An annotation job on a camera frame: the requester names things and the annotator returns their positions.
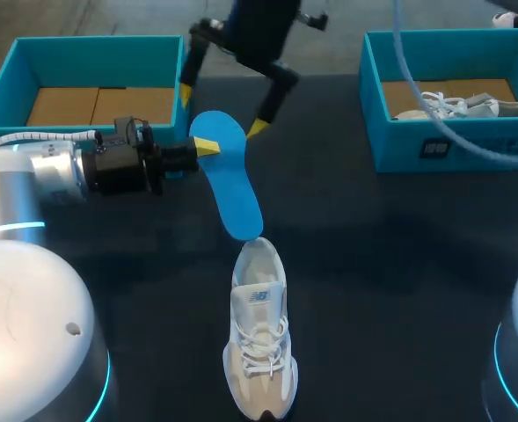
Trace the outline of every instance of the concrete floor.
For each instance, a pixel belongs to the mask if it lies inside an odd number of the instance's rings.
[[[296,25],[284,61],[302,74],[358,69],[362,35],[391,28],[392,0],[303,0],[303,11],[327,10],[326,33]],[[186,34],[201,17],[225,18],[231,0],[0,0],[0,66],[23,36]],[[498,8],[485,0],[403,0],[409,28],[486,27]],[[203,75],[250,71],[213,48]]]

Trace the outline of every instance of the blue box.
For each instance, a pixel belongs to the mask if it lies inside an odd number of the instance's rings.
[[[416,81],[506,79],[518,101],[518,29],[405,31],[402,40],[407,63]],[[403,80],[392,32],[367,33],[359,85],[362,111],[378,171],[518,168],[474,156],[445,138],[431,121],[392,120],[382,82]],[[445,123],[479,146],[518,155],[518,118],[449,119]]]
[[[26,122],[41,87],[132,87],[174,88],[171,123],[151,126],[159,144],[184,139],[188,110],[179,98],[179,79],[185,54],[181,36],[16,39],[0,70],[0,136],[89,129],[112,133],[113,126],[28,127]]]

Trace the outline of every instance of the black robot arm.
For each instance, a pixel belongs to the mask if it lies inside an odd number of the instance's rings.
[[[235,57],[237,62],[272,80],[248,132],[251,137],[268,127],[299,76],[279,62],[288,33],[296,20],[324,31],[328,17],[300,12],[301,0],[236,0],[227,20],[204,18],[190,29],[190,50],[182,69],[181,97],[184,107],[192,96],[210,43]]]

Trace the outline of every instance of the open box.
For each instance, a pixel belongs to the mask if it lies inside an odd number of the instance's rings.
[[[453,96],[467,98],[489,91],[500,100],[514,97],[518,101],[518,29],[406,31],[402,40],[413,78],[423,81],[424,91],[447,86]],[[518,168],[474,156],[445,138],[429,120],[393,120],[401,101],[405,107],[418,107],[399,70],[391,32],[366,34],[359,85],[378,171]],[[445,123],[483,148],[518,155],[518,118],[448,119]]]
[[[0,70],[0,136],[114,131],[148,120],[159,144],[186,137],[181,36],[20,38]]]

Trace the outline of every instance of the blue light ring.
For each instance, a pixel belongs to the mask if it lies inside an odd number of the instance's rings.
[[[505,380],[503,379],[503,375],[502,375],[500,367],[499,367],[499,360],[497,359],[497,340],[499,338],[500,330],[501,330],[501,324],[499,324],[499,327],[497,328],[497,332],[495,333],[495,342],[493,343],[493,358],[495,359],[495,368],[497,369],[497,375],[499,377],[499,380],[501,381],[501,385],[503,386],[503,389],[507,393],[508,398],[511,399],[511,402],[513,402],[514,407],[516,407],[516,409],[518,410],[518,402],[513,397],[513,394],[511,394],[511,391],[508,389],[508,386],[505,383]]]
[[[106,397],[106,392],[108,391],[108,385],[110,384],[110,371],[111,371],[110,352],[106,351],[106,354],[108,355],[108,367],[106,369],[106,382],[104,383],[104,388],[102,389],[102,394],[100,394],[100,398],[98,399],[97,405],[94,407],[91,415],[85,420],[85,422],[92,422],[94,420],[94,418],[97,416],[98,410],[100,409],[100,406],[104,402],[104,399]]]

